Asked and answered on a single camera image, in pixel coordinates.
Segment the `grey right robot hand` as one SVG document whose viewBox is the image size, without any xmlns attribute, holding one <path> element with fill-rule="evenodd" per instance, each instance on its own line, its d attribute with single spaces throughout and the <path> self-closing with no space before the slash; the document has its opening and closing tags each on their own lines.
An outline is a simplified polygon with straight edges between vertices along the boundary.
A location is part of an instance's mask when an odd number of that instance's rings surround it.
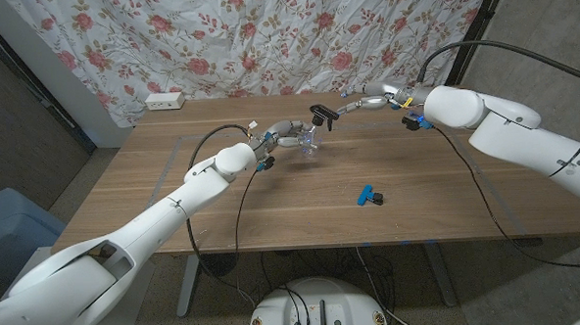
<svg viewBox="0 0 580 325">
<path fill-rule="evenodd" d="M 363 97 L 339 108 L 337 114 L 342 116 L 356 110 L 381 110 L 390 106 L 394 110 L 421 106 L 432 91 L 432 87 L 408 86 L 395 82 L 355 84 L 344 90 L 341 97 L 357 93 L 363 94 Z"/>
</svg>

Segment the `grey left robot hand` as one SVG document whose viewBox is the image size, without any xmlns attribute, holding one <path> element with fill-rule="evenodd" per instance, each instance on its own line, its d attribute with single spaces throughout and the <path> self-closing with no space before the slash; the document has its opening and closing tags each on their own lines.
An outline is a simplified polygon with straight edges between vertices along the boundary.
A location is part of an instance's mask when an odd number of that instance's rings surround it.
<svg viewBox="0 0 580 325">
<path fill-rule="evenodd" d="M 314 155 L 321 140 L 316 136 L 316 128 L 302 120 L 281 120 L 260 134 L 254 135 L 250 148 L 258 160 L 270 155 L 277 147 L 299 148 L 306 155 Z"/>
</svg>

